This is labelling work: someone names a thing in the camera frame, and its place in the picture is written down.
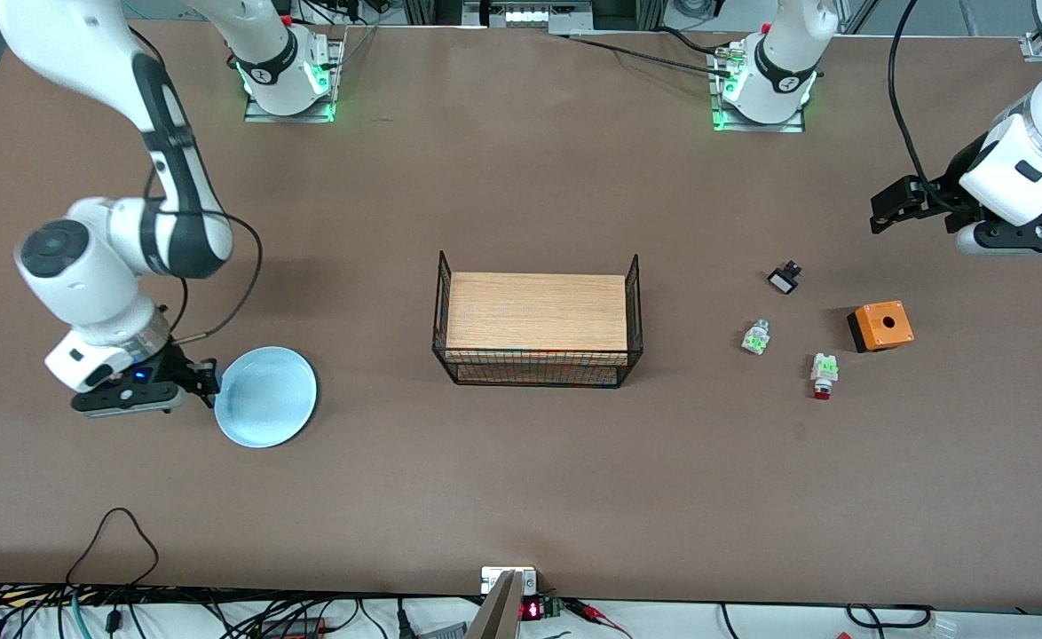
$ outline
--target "brown table surface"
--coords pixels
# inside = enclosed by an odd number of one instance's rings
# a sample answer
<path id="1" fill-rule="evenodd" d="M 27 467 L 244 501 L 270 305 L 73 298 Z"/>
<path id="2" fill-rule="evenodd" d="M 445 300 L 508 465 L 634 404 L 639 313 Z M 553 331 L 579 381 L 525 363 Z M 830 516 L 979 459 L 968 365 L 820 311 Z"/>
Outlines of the brown table surface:
<path id="1" fill-rule="evenodd" d="M 469 29 L 382 29 L 334 124 L 246 125 L 209 25 L 139 28 L 267 247 L 249 305 L 189 354 L 289 345 L 321 403 L 270 450 L 198 403 L 70 412 L 41 363 L 66 327 L 13 247 L 79 198 L 139 194 L 147 155 L 118 114 L 7 54 L 0 582 L 59 582 L 122 505 L 163 552 L 150 583 L 456 594 L 482 565 L 532 564 L 589 597 L 1042 606 L 1042 260 L 964 257 L 939 221 L 869 234 L 869 199 L 911 170 L 887 40 L 834 42 L 808 133 L 738 134 L 712 130 L 698 74 Z M 610 41 L 698 62 L 663 35 Z M 1040 77 L 1012 40 L 905 42 L 932 176 Z M 184 331 L 245 287 L 237 234 Z M 638 252 L 646 353 L 626 387 L 452 385 L 429 348 L 440 249 L 456 271 L 601 274 Z M 791 296 L 764 281 L 786 260 L 804 267 Z M 175 280 L 147 287 L 177 304 Z M 850 352 L 849 309 L 888 299 L 915 343 Z M 760 316 L 772 343 L 749 355 Z M 810 398 L 817 351 L 841 360 L 827 403 Z M 147 563 L 126 519 L 110 529 L 83 582 Z"/>

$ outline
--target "wooden block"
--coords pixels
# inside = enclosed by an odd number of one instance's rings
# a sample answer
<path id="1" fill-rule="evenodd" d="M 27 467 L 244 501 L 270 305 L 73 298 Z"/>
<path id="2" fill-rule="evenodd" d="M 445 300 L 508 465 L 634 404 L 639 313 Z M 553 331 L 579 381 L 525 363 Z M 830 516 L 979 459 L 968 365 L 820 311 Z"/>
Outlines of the wooden block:
<path id="1" fill-rule="evenodd" d="M 626 350 L 623 276 L 453 272 L 446 347 Z"/>

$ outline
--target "red wire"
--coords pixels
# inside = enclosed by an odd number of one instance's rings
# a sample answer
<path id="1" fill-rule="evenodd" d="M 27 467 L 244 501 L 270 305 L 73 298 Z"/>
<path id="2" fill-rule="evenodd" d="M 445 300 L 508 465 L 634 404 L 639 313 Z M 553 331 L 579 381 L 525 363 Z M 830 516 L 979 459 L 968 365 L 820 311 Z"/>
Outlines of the red wire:
<path id="1" fill-rule="evenodd" d="M 611 628 L 612 630 L 618 630 L 619 632 L 622 632 L 623 636 L 626 636 L 627 639 L 636 639 L 635 636 L 631 636 L 630 632 L 627 632 L 626 630 L 620 628 L 620 624 L 616 623 L 615 621 L 612 621 L 612 619 L 610 618 L 599 618 L 597 619 L 597 622 L 601 624 L 603 628 Z"/>

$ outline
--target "wire basket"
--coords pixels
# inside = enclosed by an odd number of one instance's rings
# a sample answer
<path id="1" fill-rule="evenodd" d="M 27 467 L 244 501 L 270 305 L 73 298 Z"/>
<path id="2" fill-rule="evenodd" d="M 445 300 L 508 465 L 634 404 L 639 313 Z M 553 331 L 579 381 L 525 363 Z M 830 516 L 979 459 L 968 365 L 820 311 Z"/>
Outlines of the wire basket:
<path id="1" fill-rule="evenodd" d="M 439 287 L 435 296 L 432 351 L 456 385 L 508 387 L 620 388 L 644 352 L 639 306 L 639 255 L 623 278 L 626 348 L 557 350 L 447 348 L 452 272 L 439 251 Z"/>

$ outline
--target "white robotic arm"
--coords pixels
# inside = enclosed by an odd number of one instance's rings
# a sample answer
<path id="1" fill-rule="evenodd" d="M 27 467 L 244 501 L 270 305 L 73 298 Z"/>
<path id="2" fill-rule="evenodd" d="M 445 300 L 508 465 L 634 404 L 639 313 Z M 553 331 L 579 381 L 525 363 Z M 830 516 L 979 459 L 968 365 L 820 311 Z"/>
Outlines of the white robotic arm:
<path id="1" fill-rule="evenodd" d="M 837 24 L 833 0 L 777 0 L 769 31 L 741 42 L 744 64 L 723 100 L 753 122 L 789 120 L 809 99 Z"/>
<path id="2" fill-rule="evenodd" d="M 212 18 L 266 110 L 297 113 L 326 93 L 309 80 L 326 70 L 311 63 L 323 36 L 286 28 L 269 0 L 189 4 Z M 141 291 L 140 275 L 208 277 L 229 259 L 232 235 L 177 91 L 134 41 L 119 0 L 0 0 L 0 28 L 29 68 L 128 118 L 165 191 L 163 200 L 75 202 L 15 252 L 27 286 L 71 324 L 45 363 L 84 393 L 169 348 L 169 325 Z"/>
<path id="3" fill-rule="evenodd" d="M 1042 40 L 1042 0 L 1033 3 Z M 991 130 L 922 185 L 908 175 L 872 198 L 872 231 L 948 214 L 965 253 L 1042 253 L 1042 81 L 1000 113 Z"/>

